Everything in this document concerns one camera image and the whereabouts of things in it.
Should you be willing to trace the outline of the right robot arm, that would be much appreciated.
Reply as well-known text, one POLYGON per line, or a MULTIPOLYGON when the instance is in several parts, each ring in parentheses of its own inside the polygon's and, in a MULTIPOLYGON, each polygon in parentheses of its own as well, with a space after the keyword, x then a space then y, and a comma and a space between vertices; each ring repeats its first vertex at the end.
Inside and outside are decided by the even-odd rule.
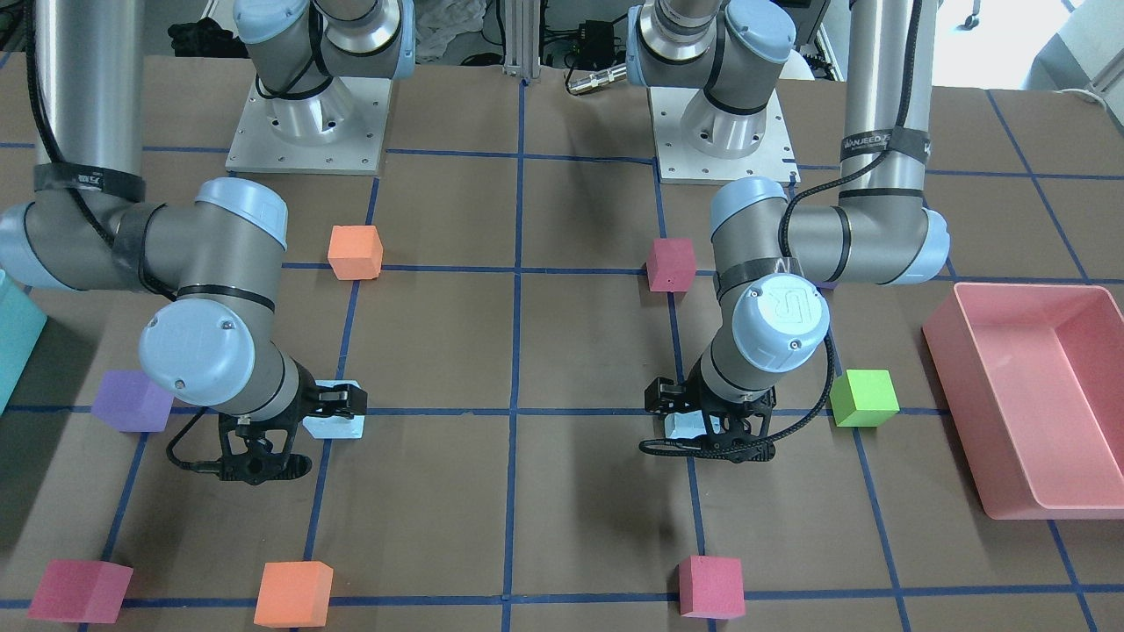
POLYGON ((273 343, 285 201, 217 177, 191 205, 148 204, 140 1, 29 1, 25 85, 39 134, 33 197, 3 213, 3 272, 54 291, 136 291, 166 305, 140 365, 176 399, 250 427, 344 413, 273 343))

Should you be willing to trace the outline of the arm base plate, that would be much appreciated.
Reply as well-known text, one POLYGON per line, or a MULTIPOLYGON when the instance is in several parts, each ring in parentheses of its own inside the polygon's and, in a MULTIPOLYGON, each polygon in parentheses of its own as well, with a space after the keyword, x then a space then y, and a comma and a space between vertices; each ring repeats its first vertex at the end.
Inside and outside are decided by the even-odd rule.
POLYGON ((663 183, 720 186, 742 177, 799 183, 797 160, 779 97, 750 116, 713 111, 700 90, 649 89, 652 129, 663 183))
POLYGON ((309 99, 266 99, 257 84, 236 126, 226 168, 261 175, 375 177, 393 80, 335 76, 309 99))

